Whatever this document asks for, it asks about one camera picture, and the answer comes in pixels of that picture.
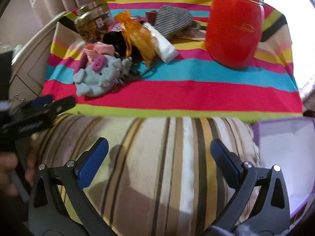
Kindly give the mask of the left human hand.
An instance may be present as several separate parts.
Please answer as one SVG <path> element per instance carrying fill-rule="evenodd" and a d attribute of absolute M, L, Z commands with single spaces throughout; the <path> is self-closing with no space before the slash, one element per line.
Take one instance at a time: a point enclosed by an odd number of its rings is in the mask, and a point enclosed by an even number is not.
<path fill-rule="evenodd" d="M 36 176 L 36 152 L 29 151 L 27 156 L 27 169 L 25 180 L 32 185 Z M 10 173 L 17 167 L 17 155 L 13 152 L 1 152 L 1 191 L 10 197 L 16 197 L 19 193 L 13 184 Z"/>

